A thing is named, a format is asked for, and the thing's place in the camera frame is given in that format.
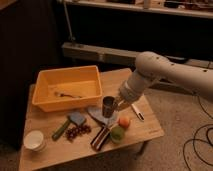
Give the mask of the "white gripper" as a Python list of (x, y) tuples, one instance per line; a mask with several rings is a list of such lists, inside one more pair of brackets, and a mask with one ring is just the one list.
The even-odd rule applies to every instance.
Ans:
[(115, 96), (113, 102), (113, 109), (115, 111), (121, 111), (128, 108), (133, 103), (133, 98), (131, 96), (118, 94)]

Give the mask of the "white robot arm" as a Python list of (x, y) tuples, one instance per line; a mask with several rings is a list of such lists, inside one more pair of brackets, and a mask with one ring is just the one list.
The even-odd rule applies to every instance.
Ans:
[(119, 87), (114, 109), (126, 109), (140, 99), (146, 88), (162, 78), (213, 102), (213, 70), (174, 63), (162, 55), (146, 51), (136, 57), (135, 70)]

